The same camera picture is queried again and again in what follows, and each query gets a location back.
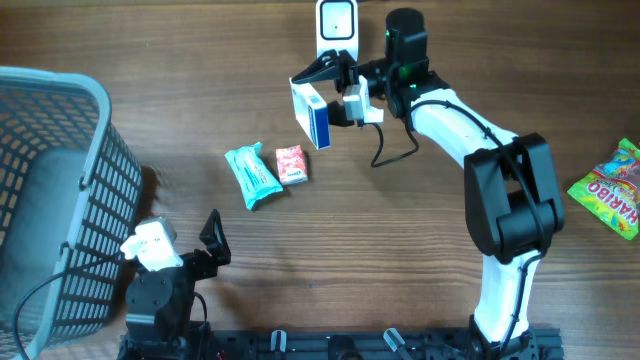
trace basket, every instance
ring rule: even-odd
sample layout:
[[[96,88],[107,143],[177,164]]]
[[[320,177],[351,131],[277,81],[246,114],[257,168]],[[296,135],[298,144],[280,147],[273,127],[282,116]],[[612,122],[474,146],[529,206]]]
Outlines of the basket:
[[[0,359],[17,353],[13,312],[31,288],[115,254],[132,232],[141,168],[110,117],[91,78],[0,67]],[[119,274],[106,262],[34,294],[19,318],[29,357],[98,331]]]

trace teal wrapper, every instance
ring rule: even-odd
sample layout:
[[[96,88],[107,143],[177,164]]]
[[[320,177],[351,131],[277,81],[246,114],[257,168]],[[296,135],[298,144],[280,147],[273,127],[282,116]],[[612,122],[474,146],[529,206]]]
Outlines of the teal wrapper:
[[[282,191],[282,185],[258,157],[260,149],[262,144],[258,142],[224,155],[240,183],[242,196],[249,210],[253,210],[256,201]]]

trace green candy bag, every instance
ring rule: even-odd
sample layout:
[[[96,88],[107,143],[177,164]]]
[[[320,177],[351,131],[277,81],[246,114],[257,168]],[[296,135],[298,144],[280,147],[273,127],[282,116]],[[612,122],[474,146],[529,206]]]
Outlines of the green candy bag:
[[[596,166],[568,191],[600,220],[627,240],[638,233],[640,150],[627,139],[605,163]]]

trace wooden table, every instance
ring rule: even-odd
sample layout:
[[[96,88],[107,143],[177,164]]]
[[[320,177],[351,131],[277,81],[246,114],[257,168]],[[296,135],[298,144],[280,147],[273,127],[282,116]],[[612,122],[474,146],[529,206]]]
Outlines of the wooden table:
[[[563,192],[620,139],[640,140],[639,5],[366,2],[361,61],[382,56],[384,18],[401,6],[424,12],[432,68],[466,104],[547,139]],[[140,213],[169,217],[178,251],[199,247],[220,210],[233,260],[197,284],[214,328],[465,326],[481,255],[462,171],[425,138],[417,154],[371,169],[373,129],[334,129],[331,150],[314,150],[287,83],[315,57],[313,24],[309,2],[5,9],[0,62],[85,73],[107,88],[113,122],[145,166]],[[387,116],[383,129],[383,157],[410,148],[400,121]],[[311,179],[249,212],[223,155],[257,141],[272,167],[275,148],[302,144]],[[567,222],[536,276],[530,320],[562,329],[568,359],[637,358],[640,248],[563,199]],[[44,358],[114,359],[124,312]]]

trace plastic crate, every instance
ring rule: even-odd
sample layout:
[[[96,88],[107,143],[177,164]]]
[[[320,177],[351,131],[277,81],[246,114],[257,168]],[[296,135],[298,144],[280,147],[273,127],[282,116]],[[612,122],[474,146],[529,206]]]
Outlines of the plastic crate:
[[[115,254],[132,232],[141,168],[110,117],[91,78],[0,67],[0,359],[17,353],[13,312],[33,286]],[[119,275],[107,262],[37,292],[19,318],[29,357],[98,331]]]

